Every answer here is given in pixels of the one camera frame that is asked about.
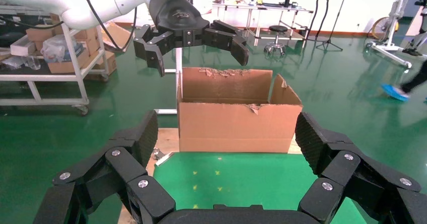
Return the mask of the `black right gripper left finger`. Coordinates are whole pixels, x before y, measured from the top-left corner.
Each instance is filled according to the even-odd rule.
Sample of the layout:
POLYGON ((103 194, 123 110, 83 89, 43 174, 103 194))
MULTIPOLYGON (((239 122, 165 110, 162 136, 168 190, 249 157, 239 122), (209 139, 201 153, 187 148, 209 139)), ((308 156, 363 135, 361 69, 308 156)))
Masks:
POLYGON ((34 223, 88 223, 111 195, 137 223, 159 223, 175 201, 147 172, 158 130, 157 113, 148 111, 136 127, 115 132, 97 153, 58 172, 34 223))

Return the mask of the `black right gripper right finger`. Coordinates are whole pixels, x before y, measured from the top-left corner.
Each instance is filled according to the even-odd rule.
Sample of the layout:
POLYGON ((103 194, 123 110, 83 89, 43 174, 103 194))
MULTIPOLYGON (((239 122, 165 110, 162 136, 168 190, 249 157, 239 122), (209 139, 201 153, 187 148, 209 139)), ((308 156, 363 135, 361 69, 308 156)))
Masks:
POLYGON ((298 115, 296 143, 317 179, 298 211, 330 223, 346 198, 378 223, 426 223, 426 195, 420 184, 365 155, 345 134, 298 115))

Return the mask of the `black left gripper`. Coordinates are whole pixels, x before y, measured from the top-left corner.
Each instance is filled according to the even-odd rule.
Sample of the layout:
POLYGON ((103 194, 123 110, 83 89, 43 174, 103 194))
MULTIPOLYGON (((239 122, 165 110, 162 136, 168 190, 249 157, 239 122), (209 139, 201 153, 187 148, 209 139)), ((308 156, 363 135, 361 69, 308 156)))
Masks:
POLYGON ((165 76, 163 56, 174 48, 204 45, 229 51, 246 66, 249 50, 241 30, 220 20, 211 24, 188 0, 150 0, 149 13, 157 28, 143 25, 133 40, 136 57, 165 76))

